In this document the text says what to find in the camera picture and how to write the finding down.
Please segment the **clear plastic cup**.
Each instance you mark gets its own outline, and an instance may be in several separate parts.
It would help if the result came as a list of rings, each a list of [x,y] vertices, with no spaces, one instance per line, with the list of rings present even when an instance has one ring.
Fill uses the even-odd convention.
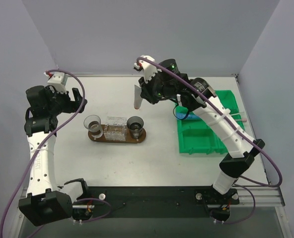
[[[88,130],[90,136],[94,139],[98,139],[103,135],[103,128],[101,119],[97,115],[89,115],[84,119],[84,127]]]

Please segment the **black cylindrical cup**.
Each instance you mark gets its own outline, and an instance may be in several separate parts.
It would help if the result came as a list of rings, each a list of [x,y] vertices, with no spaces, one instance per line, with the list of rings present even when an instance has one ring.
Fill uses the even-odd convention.
[[[134,139],[139,139],[143,132],[144,121],[139,116],[132,116],[127,120],[127,128]]]

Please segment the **clear acrylic organizer box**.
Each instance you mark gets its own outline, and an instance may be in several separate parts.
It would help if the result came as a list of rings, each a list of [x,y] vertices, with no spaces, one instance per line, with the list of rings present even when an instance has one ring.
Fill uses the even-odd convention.
[[[127,139],[127,119],[124,117],[107,117],[104,136],[108,141],[125,142]]]

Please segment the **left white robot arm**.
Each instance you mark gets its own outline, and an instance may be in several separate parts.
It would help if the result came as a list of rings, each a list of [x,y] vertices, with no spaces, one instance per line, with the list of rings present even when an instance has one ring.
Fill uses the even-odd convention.
[[[53,86],[34,86],[26,90],[30,107],[26,111],[24,130],[30,149],[31,165],[26,197],[18,202],[19,210],[35,226],[70,218],[73,203],[86,203],[89,188],[83,178],[58,186],[55,179],[54,147],[57,138],[57,116],[82,113],[87,100],[77,88],[62,93]]]

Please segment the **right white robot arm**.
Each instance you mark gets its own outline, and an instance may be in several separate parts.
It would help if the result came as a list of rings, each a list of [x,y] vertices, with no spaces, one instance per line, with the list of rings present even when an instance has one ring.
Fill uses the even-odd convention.
[[[249,169],[265,143],[248,135],[224,107],[209,83],[202,78],[189,79],[181,73],[175,59],[157,64],[150,56],[140,56],[134,69],[142,71],[140,97],[150,104],[170,100],[197,115],[227,148],[220,162],[220,174],[213,189],[225,195],[236,180]]]

